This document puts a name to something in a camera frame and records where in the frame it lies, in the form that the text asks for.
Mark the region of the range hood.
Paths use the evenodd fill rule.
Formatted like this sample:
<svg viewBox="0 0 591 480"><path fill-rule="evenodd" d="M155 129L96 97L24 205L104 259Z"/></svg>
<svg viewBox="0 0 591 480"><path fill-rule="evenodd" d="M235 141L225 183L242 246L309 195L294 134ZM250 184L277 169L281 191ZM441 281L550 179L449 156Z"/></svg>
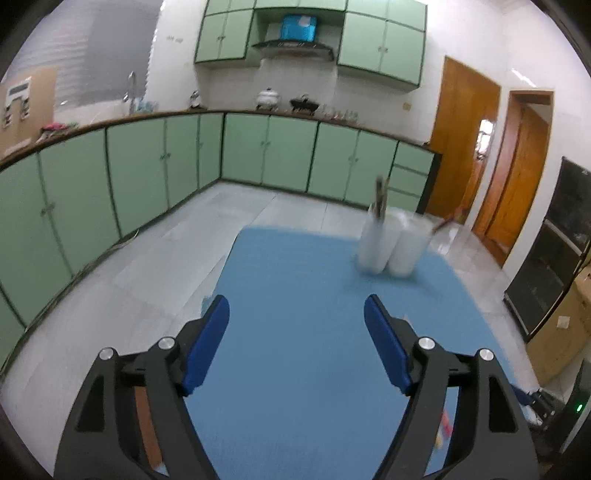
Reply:
<svg viewBox="0 0 591 480"><path fill-rule="evenodd" d="M318 42L269 40L256 43L252 48L259 51L260 56L263 58L269 59L290 56L298 58L317 58L328 62L335 61L335 52L332 47Z"/></svg>

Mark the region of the white pot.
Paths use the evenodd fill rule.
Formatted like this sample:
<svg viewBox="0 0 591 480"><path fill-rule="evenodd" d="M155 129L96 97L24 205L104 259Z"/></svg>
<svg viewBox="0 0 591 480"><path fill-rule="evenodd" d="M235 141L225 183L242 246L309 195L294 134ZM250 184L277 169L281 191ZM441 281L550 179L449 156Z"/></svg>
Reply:
<svg viewBox="0 0 591 480"><path fill-rule="evenodd" d="M256 110L276 111L280 108L280 102L280 94L276 90L273 90L273 88L266 88L256 96Z"/></svg>

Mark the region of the wooden door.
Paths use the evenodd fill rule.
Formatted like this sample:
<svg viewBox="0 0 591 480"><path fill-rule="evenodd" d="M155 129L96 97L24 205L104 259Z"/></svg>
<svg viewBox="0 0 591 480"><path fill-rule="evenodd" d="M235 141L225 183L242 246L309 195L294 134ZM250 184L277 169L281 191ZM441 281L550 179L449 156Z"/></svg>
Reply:
<svg viewBox="0 0 591 480"><path fill-rule="evenodd" d="M527 219L548 153L554 93L513 90L501 147L473 232L498 265L506 263Z"/></svg>
<svg viewBox="0 0 591 480"><path fill-rule="evenodd" d="M483 121L498 118L501 87L478 71L446 57L429 147L441 163L426 207L436 217L465 222L484 173L477 154Z"/></svg>

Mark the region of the black glass cabinet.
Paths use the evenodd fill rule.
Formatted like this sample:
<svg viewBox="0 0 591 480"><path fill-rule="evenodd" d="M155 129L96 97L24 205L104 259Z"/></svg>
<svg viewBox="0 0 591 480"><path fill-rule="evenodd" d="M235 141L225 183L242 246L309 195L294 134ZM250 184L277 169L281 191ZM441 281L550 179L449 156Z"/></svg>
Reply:
<svg viewBox="0 0 591 480"><path fill-rule="evenodd" d="M503 301L524 340L542 328L590 251L590 171L562 159L541 229Z"/></svg>

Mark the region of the black wok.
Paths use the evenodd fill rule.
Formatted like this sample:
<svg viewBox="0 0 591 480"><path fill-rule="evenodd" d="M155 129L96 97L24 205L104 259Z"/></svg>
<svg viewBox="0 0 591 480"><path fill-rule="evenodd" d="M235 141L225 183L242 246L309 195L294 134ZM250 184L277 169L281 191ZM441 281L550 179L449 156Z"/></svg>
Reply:
<svg viewBox="0 0 591 480"><path fill-rule="evenodd" d="M311 100L307 94L301 97L290 99L291 111L298 114L314 116L320 105Z"/></svg>

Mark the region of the cardboard box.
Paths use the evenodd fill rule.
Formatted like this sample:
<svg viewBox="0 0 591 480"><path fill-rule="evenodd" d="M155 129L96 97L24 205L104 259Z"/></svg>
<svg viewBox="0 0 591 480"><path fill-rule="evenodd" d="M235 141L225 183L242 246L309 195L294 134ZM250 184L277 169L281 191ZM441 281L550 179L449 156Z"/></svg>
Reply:
<svg viewBox="0 0 591 480"><path fill-rule="evenodd" d="M526 344L540 386L546 386L590 339L590 266L575 278L567 294Z"/></svg>

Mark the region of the green cabinet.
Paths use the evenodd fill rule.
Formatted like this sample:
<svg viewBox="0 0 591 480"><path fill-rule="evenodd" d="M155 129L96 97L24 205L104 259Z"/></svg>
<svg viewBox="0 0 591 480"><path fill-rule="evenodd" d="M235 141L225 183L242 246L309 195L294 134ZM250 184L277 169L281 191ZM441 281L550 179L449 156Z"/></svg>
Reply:
<svg viewBox="0 0 591 480"><path fill-rule="evenodd" d="M254 6L255 1L207 1L194 63L245 60L252 32Z"/></svg>
<svg viewBox="0 0 591 480"><path fill-rule="evenodd" d="M403 91L420 87L428 6L413 0L349 1L337 64Z"/></svg>

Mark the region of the wooden door right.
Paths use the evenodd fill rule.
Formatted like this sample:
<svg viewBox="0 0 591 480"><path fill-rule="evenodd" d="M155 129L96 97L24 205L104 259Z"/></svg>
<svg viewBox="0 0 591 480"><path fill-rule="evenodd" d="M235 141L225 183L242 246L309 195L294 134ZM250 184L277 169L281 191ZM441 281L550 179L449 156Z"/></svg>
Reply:
<svg viewBox="0 0 591 480"><path fill-rule="evenodd" d="M513 90L501 147L473 232L498 265L506 263L527 219L548 153L554 93Z"/></svg>

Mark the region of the white right utensil holder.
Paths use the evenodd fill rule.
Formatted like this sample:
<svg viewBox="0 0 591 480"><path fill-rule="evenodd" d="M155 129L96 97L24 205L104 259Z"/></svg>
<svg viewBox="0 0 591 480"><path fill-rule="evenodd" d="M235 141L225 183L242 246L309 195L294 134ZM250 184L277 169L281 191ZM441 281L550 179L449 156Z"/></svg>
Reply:
<svg viewBox="0 0 591 480"><path fill-rule="evenodd" d="M397 220L400 235L387 268L392 276L407 278L431 243L436 224L428 217L403 210L394 210L390 216Z"/></svg>

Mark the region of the green upper right cabinet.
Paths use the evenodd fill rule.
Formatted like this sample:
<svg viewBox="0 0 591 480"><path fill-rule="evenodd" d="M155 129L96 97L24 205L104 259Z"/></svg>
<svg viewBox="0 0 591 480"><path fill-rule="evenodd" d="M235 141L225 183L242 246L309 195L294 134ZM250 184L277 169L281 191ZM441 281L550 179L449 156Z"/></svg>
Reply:
<svg viewBox="0 0 591 480"><path fill-rule="evenodd" d="M349 1L337 64L403 91L420 87L428 6L413 0Z"/></svg>

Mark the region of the glass jars on counter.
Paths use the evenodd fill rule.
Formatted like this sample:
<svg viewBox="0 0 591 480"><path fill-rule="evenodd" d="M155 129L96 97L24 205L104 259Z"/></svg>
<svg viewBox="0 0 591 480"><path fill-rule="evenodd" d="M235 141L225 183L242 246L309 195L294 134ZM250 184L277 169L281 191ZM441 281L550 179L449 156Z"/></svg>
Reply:
<svg viewBox="0 0 591 480"><path fill-rule="evenodd" d="M359 120L359 114L353 110L338 110L335 107L329 105L322 105L320 115L322 119L341 122L341 123L352 123L356 124Z"/></svg>

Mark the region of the green lower kitchen cabinets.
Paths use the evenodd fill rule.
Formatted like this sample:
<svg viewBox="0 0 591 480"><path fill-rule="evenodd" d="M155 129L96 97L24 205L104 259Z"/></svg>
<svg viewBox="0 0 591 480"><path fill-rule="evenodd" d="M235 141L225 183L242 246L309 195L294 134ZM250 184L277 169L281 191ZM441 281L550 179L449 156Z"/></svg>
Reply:
<svg viewBox="0 0 591 480"><path fill-rule="evenodd" d="M155 115L89 127L1 164L1 356L122 239L229 180L365 207L423 212L441 157L370 129L245 112Z"/></svg>

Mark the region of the green upper left cabinet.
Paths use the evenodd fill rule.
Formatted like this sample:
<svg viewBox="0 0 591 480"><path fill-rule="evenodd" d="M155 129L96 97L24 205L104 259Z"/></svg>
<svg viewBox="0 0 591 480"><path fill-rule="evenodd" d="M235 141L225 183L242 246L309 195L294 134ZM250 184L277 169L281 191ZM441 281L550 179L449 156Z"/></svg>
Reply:
<svg viewBox="0 0 591 480"><path fill-rule="evenodd" d="M207 1L194 63L245 60L252 32L254 6L255 1Z"/></svg>

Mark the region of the kettle on counter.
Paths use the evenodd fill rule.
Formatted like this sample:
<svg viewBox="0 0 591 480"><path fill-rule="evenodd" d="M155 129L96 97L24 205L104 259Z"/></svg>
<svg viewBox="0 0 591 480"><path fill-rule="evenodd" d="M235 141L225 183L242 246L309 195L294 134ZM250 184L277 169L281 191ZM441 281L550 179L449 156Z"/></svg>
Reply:
<svg viewBox="0 0 591 480"><path fill-rule="evenodd" d="M189 98L190 109L199 109L201 107L201 97L198 91L193 91Z"/></svg>

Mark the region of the wooden door left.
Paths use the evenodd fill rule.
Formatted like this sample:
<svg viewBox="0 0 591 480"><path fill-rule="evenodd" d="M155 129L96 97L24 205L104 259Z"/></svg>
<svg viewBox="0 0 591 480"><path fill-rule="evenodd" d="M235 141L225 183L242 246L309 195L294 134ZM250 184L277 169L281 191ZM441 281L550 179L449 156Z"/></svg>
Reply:
<svg viewBox="0 0 591 480"><path fill-rule="evenodd" d="M441 163L426 207L436 217L465 222L484 173L477 154L483 121L498 118L501 87L478 71L446 57L429 147Z"/></svg>

